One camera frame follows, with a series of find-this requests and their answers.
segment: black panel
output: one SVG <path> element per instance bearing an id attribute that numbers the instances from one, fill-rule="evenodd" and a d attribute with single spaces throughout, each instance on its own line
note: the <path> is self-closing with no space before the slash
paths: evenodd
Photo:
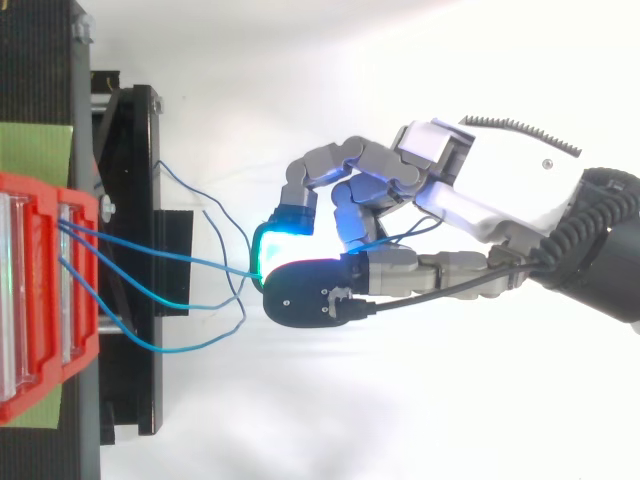
<path id="1" fill-rule="evenodd" d="M 156 210 L 154 213 L 156 248 L 190 256 L 193 240 L 193 211 Z M 191 264 L 166 258 L 158 259 L 157 279 L 159 295 L 175 303 L 189 303 Z M 188 314 L 188 310 L 156 304 L 156 315 L 161 317 Z"/>
<path id="2" fill-rule="evenodd" d="M 72 4 L 0 0 L 0 122 L 72 123 Z"/>

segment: green card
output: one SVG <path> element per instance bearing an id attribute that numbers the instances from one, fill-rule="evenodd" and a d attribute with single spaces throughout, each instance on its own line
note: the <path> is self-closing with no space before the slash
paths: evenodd
<path id="1" fill-rule="evenodd" d="M 0 171 L 67 186 L 73 127 L 0 123 Z"/>

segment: red plastic bin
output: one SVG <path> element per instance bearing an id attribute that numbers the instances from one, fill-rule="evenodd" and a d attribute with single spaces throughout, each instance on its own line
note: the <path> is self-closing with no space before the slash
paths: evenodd
<path id="1" fill-rule="evenodd" d="M 38 403 L 98 353 L 97 306 L 73 282 L 77 345 L 63 366 L 60 202 L 73 206 L 74 222 L 96 228 L 97 201 L 89 195 L 0 173 L 0 259 L 10 259 L 0 264 L 0 425 Z M 97 289 L 96 259 L 79 245 L 73 251 L 74 268 Z"/>

